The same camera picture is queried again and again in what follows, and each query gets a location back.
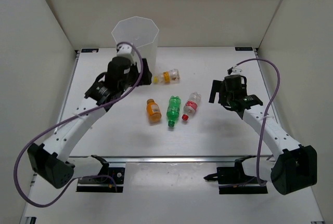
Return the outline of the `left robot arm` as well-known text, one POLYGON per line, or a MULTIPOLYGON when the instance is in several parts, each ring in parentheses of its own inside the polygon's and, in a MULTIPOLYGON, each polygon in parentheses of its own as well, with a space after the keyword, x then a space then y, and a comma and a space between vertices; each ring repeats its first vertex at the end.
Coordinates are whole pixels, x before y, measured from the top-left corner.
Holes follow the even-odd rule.
POLYGON ((137 64, 130 59, 114 57, 107 71, 99 74, 86 91, 75 110, 78 118, 63 124, 42 144, 29 146, 32 169, 56 189, 77 177, 92 176, 97 182, 106 181, 109 165, 105 159, 91 155, 71 160, 70 153, 93 124, 110 110, 114 100, 129 87, 151 84, 151 77, 146 59, 143 59, 143 74, 139 74, 137 64))

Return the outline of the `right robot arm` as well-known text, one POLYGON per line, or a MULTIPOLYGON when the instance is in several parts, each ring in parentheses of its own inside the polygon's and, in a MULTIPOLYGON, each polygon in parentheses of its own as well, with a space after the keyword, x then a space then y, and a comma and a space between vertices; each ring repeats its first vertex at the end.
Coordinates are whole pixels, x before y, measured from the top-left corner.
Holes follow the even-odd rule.
POLYGON ((260 161, 259 155, 247 155, 234 161, 234 166, 218 167, 207 181, 218 181, 222 193, 236 193, 236 187, 248 183, 269 181, 282 195, 317 183, 317 152, 293 139, 269 115, 256 95, 247 94, 247 79, 229 75, 223 81, 214 80, 209 101, 218 103, 238 116, 262 138, 273 160, 260 161))

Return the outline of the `green plastic bottle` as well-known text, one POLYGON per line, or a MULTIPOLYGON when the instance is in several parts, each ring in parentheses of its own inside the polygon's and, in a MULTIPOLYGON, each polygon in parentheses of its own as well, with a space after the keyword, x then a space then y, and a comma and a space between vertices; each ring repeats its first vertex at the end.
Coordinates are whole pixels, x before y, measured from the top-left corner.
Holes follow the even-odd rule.
POLYGON ((166 112, 168 119, 168 126, 173 128, 178 121, 180 115, 181 99, 179 96, 171 96, 169 99, 169 105, 166 112))

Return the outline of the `orange plastic bottle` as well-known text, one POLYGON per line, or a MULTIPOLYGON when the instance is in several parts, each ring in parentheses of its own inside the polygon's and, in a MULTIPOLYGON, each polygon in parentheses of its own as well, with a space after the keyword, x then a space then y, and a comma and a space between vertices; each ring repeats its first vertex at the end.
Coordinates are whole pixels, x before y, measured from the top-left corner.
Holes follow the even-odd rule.
POLYGON ((162 118, 162 114, 161 114, 159 106, 155 103, 155 101, 153 99, 147 100, 146 111, 147 111, 150 123, 155 124, 157 122, 160 122, 160 120, 162 118))

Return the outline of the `clear bottle red label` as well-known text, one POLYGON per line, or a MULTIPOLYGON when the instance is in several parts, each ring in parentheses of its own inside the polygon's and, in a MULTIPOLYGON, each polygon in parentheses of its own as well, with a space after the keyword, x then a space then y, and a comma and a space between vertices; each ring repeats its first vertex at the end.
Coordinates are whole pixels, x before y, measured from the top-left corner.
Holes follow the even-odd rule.
POLYGON ((192 118, 197 112, 200 103, 201 94, 198 94, 197 92, 192 93, 184 105, 182 120, 187 122, 190 118, 192 118))

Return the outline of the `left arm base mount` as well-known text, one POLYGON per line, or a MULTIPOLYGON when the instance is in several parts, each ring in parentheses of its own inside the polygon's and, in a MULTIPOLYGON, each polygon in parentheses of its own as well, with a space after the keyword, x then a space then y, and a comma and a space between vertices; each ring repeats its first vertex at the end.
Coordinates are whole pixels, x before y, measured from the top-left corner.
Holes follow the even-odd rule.
POLYGON ((124 163, 110 163, 96 156, 102 168, 97 175, 78 179, 76 191, 84 193, 122 193, 125 177, 124 163))

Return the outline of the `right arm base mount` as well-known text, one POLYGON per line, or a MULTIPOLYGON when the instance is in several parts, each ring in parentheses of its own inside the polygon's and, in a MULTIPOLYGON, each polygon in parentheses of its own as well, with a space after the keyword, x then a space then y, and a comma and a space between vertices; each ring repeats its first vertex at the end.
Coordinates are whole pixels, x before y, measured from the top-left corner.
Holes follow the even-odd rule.
POLYGON ((234 161, 234 166, 220 166, 216 173, 204 177, 205 181, 217 181, 219 195, 268 194, 267 186, 260 186, 257 178, 247 176, 242 168, 242 162, 255 158, 253 155, 243 156, 234 161))

